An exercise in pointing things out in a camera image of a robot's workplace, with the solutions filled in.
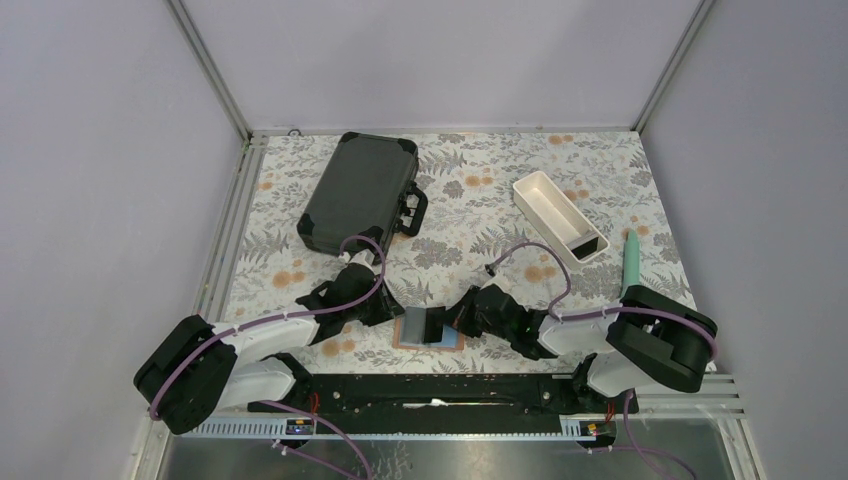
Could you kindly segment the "white rectangular plastic tray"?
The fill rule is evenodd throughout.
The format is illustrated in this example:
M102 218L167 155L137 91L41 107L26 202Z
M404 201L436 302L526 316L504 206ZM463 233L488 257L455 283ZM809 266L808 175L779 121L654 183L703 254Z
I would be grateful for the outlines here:
M609 248L609 241L543 171L515 181L513 200L533 228L571 269L580 269ZM568 244L581 238L599 238L597 252L576 260Z

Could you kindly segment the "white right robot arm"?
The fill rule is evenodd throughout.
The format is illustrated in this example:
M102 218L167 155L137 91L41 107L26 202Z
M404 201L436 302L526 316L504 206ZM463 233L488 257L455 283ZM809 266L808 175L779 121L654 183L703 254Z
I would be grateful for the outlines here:
M583 354L573 396L589 412L651 384L696 393L718 349L712 319L642 285L628 287L611 305L551 314L520 305L490 282L470 287L450 308L429 309L426 339L440 340L443 327L469 337L498 337L530 360Z

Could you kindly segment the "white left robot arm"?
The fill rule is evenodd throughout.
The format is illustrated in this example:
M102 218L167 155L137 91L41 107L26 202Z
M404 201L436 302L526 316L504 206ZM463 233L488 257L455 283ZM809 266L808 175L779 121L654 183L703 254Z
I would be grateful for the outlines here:
M309 401L311 387L289 352L334 337L349 322L375 326L403 311L377 272L350 263L261 325L184 318L133 385L174 434L195 429L216 411L262 400L296 411Z

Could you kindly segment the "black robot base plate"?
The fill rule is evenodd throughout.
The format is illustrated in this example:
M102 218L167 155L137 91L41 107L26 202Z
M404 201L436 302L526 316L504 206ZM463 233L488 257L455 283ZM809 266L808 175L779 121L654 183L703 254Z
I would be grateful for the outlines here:
M570 375L310 373L289 354L295 385L281 404L349 435L557 434L565 416L636 413L636 400L608 399Z

